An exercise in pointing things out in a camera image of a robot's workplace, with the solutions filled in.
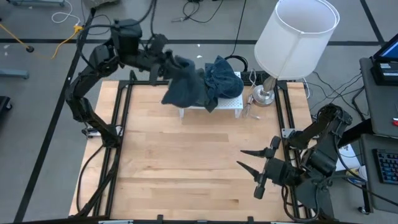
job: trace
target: wooden tabletop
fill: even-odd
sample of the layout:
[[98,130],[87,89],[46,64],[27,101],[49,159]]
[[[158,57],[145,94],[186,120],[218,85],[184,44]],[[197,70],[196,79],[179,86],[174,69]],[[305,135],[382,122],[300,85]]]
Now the wooden tabletop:
[[[117,81],[104,81],[99,94],[96,113],[107,123],[117,86]],[[296,128],[306,128],[311,118],[303,84],[288,87]],[[165,220],[243,221],[253,216],[255,221],[290,221],[280,187],[268,181],[263,199],[255,199],[252,176],[236,163],[262,170],[264,159],[240,150],[264,149],[280,136],[275,103],[252,107],[261,120],[235,119],[233,110],[185,110],[181,120],[178,108],[160,104],[166,90],[167,86],[133,86],[111,218],[155,220],[163,214]],[[244,101],[248,93],[245,87]],[[100,145],[100,138],[88,140],[82,164]],[[97,188],[103,154],[104,150],[83,174],[81,207]],[[275,156],[284,160],[282,146]],[[75,199],[76,194],[71,215],[76,213]],[[106,200],[102,202],[103,213]]]

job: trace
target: lamp base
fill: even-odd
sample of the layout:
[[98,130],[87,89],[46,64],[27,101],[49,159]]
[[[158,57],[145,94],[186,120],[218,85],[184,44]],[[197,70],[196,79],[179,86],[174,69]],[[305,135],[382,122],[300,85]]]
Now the lamp base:
[[272,102],[274,102],[274,99],[274,91],[264,91],[262,85],[256,86],[253,90],[253,103],[257,106],[269,106]]

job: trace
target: lamp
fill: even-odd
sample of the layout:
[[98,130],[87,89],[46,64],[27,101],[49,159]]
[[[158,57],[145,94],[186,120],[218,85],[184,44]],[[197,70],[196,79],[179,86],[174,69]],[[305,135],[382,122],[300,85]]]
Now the lamp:
[[276,80],[311,74],[340,21],[325,0],[279,0],[254,47],[254,56],[270,77],[253,90],[254,104],[274,101]]

